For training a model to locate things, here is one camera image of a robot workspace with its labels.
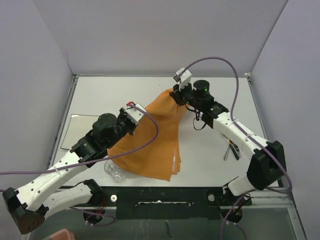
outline folded cloth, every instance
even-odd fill
[[[172,89],[162,92],[145,109],[155,119],[159,133],[153,143],[136,152],[112,159],[122,169],[148,178],[170,181],[171,174],[180,171],[178,129],[186,112],[169,95]],[[134,135],[127,134],[108,150],[108,156],[127,152],[147,143],[156,133],[154,123],[147,117],[140,120]]]

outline screw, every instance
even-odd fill
[[[210,195],[208,196],[208,199],[209,199],[210,202],[213,202],[213,201],[215,200],[215,195],[210,194]]]

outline orange cloth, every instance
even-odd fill
[[[117,157],[113,161],[122,169],[148,178],[170,181],[171,174],[180,171],[180,154],[178,129],[179,122],[187,111],[184,106],[178,106],[169,95],[172,89],[162,92],[145,109],[155,119],[159,126],[159,134],[153,143],[145,148]],[[147,143],[156,133],[154,123],[143,117],[134,131],[127,134],[116,145],[108,150],[108,156],[127,152]]]

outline gray wall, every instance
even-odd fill
[[[319,0],[290,0],[252,72],[267,131],[285,147],[293,196],[309,240],[320,235],[319,9]]]
[[[0,32],[0,171],[44,170],[72,75],[32,0],[0,1]],[[0,177],[6,189],[35,176]],[[1,200],[0,239],[19,236]]]
[[[76,74],[172,76],[201,57],[251,71],[287,0],[33,0]],[[203,62],[197,76],[232,77]]]

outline white round knob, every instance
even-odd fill
[[[112,195],[112,196],[110,197],[110,200],[111,200],[111,202],[113,202],[113,203],[115,203],[115,202],[117,201],[117,199],[118,199],[117,195]]]

